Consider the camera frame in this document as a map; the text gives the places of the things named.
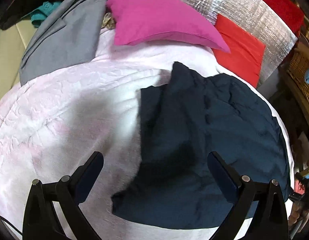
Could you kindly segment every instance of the teal clothing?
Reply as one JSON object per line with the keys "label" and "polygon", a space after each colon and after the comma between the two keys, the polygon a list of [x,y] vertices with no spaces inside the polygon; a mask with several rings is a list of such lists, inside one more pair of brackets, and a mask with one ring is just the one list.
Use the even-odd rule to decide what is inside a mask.
{"label": "teal clothing", "polygon": [[61,2],[44,2],[43,5],[39,6],[37,9],[28,13],[24,17],[30,15],[32,25],[38,28],[40,24],[48,17],[48,15],[50,15],[52,11],[56,9],[60,4]]}

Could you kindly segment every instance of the pink pillow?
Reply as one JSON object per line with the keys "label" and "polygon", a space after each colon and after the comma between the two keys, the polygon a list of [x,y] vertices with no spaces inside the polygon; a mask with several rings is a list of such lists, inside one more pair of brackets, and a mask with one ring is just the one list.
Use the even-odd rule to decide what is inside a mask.
{"label": "pink pillow", "polygon": [[108,0],[116,20],[115,45],[170,40],[230,52],[216,28],[180,0]]}

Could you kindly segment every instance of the white comforter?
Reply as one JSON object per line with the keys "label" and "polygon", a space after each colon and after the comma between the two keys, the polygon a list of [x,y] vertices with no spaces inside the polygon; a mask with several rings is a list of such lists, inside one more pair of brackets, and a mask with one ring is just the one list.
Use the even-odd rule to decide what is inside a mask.
{"label": "white comforter", "polygon": [[[216,228],[172,230],[116,217],[110,197],[128,185],[141,161],[141,88],[167,83],[174,61],[204,77],[235,75],[217,64],[211,49],[173,41],[116,47],[113,38],[114,31],[103,30],[94,60],[38,77],[23,87],[16,85],[0,101],[0,215],[21,230],[31,181],[56,182],[98,150],[105,165],[80,208],[103,240],[207,240]],[[287,131],[268,105],[286,140],[293,186]],[[291,205],[286,203],[288,215]],[[56,210],[68,236],[75,239],[58,206]]]}

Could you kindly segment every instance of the bolt head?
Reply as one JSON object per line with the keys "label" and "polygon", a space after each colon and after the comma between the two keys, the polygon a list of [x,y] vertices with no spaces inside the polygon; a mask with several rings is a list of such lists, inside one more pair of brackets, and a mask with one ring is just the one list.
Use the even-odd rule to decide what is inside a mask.
{"label": "bolt head", "polygon": [[279,185],[279,182],[276,179],[271,180],[271,182],[275,186]]}
{"label": "bolt head", "polygon": [[37,186],[37,184],[39,183],[39,179],[34,179],[32,181],[32,185]]}
{"label": "bolt head", "polygon": [[62,182],[67,182],[68,180],[70,180],[70,176],[69,175],[65,175],[61,178]]}
{"label": "bolt head", "polygon": [[241,178],[242,178],[242,180],[245,181],[245,182],[249,182],[249,181],[250,181],[250,177],[247,176],[247,175],[243,175]]}

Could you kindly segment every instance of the red fabric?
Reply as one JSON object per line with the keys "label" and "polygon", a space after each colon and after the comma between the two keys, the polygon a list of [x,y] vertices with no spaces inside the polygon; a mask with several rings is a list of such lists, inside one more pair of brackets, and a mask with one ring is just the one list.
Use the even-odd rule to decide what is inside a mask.
{"label": "red fabric", "polygon": [[288,25],[293,33],[297,33],[303,24],[304,14],[290,0],[263,0]]}
{"label": "red fabric", "polygon": [[265,45],[221,14],[218,14],[215,27],[231,51],[212,49],[217,62],[256,87]]}
{"label": "red fabric", "polygon": [[295,190],[296,193],[299,193],[301,195],[303,195],[305,193],[305,188],[304,186],[301,184],[301,182],[299,180],[295,180]]}

